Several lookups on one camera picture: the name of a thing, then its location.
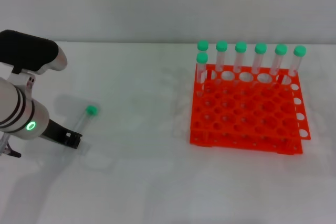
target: test tube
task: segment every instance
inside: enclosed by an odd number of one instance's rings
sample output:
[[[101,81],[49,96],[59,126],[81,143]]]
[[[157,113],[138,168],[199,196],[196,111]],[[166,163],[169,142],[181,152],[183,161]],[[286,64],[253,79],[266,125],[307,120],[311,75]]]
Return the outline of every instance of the test tube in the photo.
[[[242,64],[244,59],[244,54],[246,52],[247,45],[245,42],[240,41],[236,44],[236,59],[233,66],[233,72],[240,73],[242,70]]]
[[[96,115],[98,115],[98,108],[92,105],[87,106],[83,115],[79,118],[75,127],[73,127],[73,131],[81,133],[92,117]]]
[[[227,42],[226,41],[217,42],[216,49],[217,49],[216,71],[222,72],[224,68],[225,51],[227,50]]]
[[[209,43],[206,40],[200,40],[197,43],[198,52],[206,52],[209,48]]]
[[[265,43],[256,44],[256,47],[254,49],[256,54],[254,56],[254,61],[253,61],[252,69],[251,69],[252,73],[255,73],[255,74],[259,73],[260,66],[261,66],[261,63],[264,57],[264,53],[266,53],[266,50],[267,50],[267,45]]]
[[[199,52],[197,54],[197,83],[203,83],[206,77],[206,63],[208,62],[208,54],[206,52]]]
[[[287,46],[284,44],[278,44],[275,48],[275,57],[272,63],[272,67],[269,70],[269,74],[276,76],[279,72],[282,57],[287,53]]]
[[[302,57],[306,54],[306,48],[304,46],[296,46],[294,49],[294,56],[292,60],[292,64],[288,70],[289,76],[296,76],[298,73],[298,69],[302,60]]]

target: green cap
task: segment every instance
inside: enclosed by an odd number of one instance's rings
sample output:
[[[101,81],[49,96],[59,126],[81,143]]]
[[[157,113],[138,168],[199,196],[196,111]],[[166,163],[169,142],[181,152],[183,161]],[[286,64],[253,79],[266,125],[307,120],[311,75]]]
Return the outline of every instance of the green cap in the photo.
[[[208,62],[208,54],[206,52],[199,52],[197,54],[197,63],[207,63]]]
[[[98,108],[95,106],[87,106],[86,113],[89,115],[98,115]]]
[[[303,57],[306,55],[306,48],[304,46],[296,46],[294,49],[294,55],[297,57]]]
[[[208,50],[208,48],[209,48],[209,43],[208,43],[208,41],[206,41],[206,40],[200,40],[200,41],[197,43],[197,49],[198,49],[199,51],[206,51],[206,50]]]
[[[285,55],[287,53],[287,46],[285,44],[278,44],[275,48],[277,55]]]
[[[216,49],[218,52],[225,52],[227,50],[227,42],[223,40],[217,42]]]
[[[247,44],[243,41],[240,41],[236,44],[236,52],[246,52]]]
[[[264,53],[266,53],[266,50],[267,50],[267,45],[265,43],[258,43],[256,44],[254,52],[256,52],[257,54],[263,55]]]

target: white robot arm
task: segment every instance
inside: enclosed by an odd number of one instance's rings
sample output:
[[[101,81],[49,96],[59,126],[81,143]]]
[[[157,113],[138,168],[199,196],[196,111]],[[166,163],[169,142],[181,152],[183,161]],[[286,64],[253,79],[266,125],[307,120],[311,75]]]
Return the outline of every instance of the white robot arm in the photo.
[[[7,80],[0,78],[0,131],[4,132],[0,155],[20,157],[8,144],[10,135],[25,140],[41,136],[77,148],[81,134],[50,120],[48,110],[31,95],[35,82],[32,73],[66,68],[62,49],[54,41],[6,30],[0,33],[0,62],[13,66]]]

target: test tube rack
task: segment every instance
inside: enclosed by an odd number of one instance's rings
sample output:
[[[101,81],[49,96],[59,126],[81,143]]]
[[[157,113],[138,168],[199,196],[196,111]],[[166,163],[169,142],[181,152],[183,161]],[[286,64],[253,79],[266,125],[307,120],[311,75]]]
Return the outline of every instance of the test tube rack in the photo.
[[[269,70],[252,74],[243,66],[233,73],[233,66],[225,65],[216,72],[207,64],[204,83],[195,77],[190,143],[302,154],[301,140],[310,133],[299,76],[287,76],[288,69],[271,76]]]

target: white table surface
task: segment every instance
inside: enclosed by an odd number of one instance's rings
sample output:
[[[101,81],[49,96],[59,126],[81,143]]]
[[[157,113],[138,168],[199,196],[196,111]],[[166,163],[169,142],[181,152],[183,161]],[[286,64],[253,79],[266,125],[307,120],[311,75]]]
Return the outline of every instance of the white table surface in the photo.
[[[23,156],[0,157],[1,224],[335,223],[336,46],[307,46],[299,72],[312,140],[289,156],[189,145],[195,45],[59,45],[68,68],[37,76],[33,97],[69,128],[88,104],[101,113],[78,150],[10,139]],[[234,45],[228,54],[232,63]]]

